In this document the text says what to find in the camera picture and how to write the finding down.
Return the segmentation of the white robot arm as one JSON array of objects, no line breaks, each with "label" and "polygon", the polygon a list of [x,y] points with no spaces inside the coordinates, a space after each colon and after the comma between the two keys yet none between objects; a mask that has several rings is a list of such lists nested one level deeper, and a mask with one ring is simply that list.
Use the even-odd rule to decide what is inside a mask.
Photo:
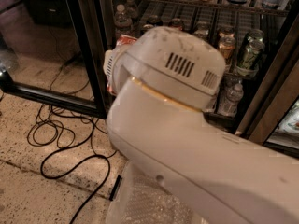
[{"label": "white robot arm", "polygon": [[152,28],[105,54],[111,144],[210,224],[299,224],[292,157],[226,133],[203,111],[222,55],[178,29]]}]

